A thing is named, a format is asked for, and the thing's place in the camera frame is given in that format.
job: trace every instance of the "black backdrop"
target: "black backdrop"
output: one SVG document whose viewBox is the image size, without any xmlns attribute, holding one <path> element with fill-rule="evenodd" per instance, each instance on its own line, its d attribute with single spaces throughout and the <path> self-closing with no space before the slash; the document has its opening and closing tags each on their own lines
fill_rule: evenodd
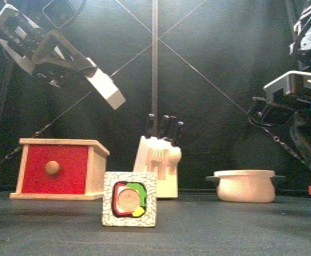
<svg viewBox="0 0 311 256">
<path fill-rule="evenodd" d="M 48 2 L 10 1 L 50 29 L 42 14 Z M 68 83 L 59 89 L 16 65 L 0 66 L 0 92 L 7 90 L 0 93 L 0 160 L 19 146 L 19 138 L 31 137 L 67 111 L 40 137 L 99 140 L 111 152 L 107 170 L 132 170 L 151 112 L 151 6 L 150 0 L 88 0 L 62 31 L 100 69 L 114 74 L 127 99 L 116 111 L 96 92 L 67 111 L 92 90 L 88 84 Z M 311 172 L 249 124 L 246 114 L 251 98 L 263 96 L 263 86 L 297 69 L 289 56 L 287 17 L 281 0 L 159 0 L 159 116 L 175 115 L 186 123 L 182 189 L 213 188 L 205 177 L 214 171 L 249 168 L 286 175 L 286 189 L 306 190 L 311 184 Z M 290 143 L 285 130 L 273 132 Z M 20 152 L 0 164 L 0 186 L 16 184 L 19 163 Z"/>
</svg>

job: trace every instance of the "black mat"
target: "black mat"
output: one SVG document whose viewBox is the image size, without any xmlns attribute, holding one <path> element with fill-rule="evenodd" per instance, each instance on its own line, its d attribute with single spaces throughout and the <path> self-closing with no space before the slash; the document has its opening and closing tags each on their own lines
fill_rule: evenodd
<svg viewBox="0 0 311 256">
<path fill-rule="evenodd" d="M 158 201 L 155 228 L 103 227 L 102 199 L 10 200 L 0 192 L 4 255 L 311 255 L 311 198 L 227 203 L 207 193 Z"/>
</svg>

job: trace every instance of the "white pot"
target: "white pot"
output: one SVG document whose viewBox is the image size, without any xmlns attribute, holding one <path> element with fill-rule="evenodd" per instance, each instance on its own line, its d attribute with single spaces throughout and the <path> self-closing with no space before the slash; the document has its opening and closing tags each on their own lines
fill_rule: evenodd
<svg viewBox="0 0 311 256">
<path fill-rule="evenodd" d="M 270 203 L 275 199 L 271 170 L 218 171 L 207 181 L 218 183 L 217 193 L 223 201 L 243 203 Z"/>
</svg>

